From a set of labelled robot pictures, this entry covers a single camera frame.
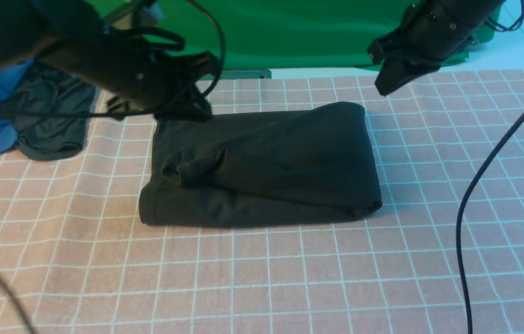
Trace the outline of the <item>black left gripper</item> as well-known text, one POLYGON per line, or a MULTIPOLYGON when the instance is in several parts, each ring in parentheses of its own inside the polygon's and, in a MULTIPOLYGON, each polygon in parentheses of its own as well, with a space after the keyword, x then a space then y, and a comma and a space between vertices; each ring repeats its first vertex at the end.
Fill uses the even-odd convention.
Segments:
POLYGON ((218 57, 210 51, 171 56, 166 49, 121 32, 100 32, 61 40, 42 51, 39 60, 113 93, 106 103, 113 120, 152 114, 158 121, 208 121, 211 105, 197 82, 207 75, 218 78, 218 57))

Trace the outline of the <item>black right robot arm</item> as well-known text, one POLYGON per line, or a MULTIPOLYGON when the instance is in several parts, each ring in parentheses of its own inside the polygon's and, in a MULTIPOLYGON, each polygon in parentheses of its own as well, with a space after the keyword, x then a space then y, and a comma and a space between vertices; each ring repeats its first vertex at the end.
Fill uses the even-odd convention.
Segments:
POLYGON ((400 25, 367 48, 373 64, 381 65, 378 93, 387 96, 440 70, 500 6, 501 0, 421 0, 408 6, 400 25))

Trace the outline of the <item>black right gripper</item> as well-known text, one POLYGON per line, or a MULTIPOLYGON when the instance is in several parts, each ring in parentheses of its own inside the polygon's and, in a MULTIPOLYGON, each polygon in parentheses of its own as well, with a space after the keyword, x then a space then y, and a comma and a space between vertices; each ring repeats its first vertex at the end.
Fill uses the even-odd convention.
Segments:
POLYGON ((460 2, 421 2, 406 9, 398 27, 375 39, 367 48, 381 69, 375 88, 381 96, 438 71, 470 42, 476 14, 460 2))

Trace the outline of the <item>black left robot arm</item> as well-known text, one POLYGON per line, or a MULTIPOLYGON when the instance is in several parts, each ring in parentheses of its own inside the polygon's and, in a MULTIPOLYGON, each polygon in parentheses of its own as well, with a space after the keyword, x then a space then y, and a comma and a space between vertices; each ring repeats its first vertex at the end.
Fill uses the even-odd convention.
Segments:
POLYGON ((209 11, 189 4, 214 27, 219 57, 171 56, 185 39, 157 27, 164 14, 155 0, 130 0, 105 19, 84 0, 0 0, 0 70, 35 59, 114 94, 106 112, 65 119, 208 121, 206 98, 222 75, 226 38, 209 11))

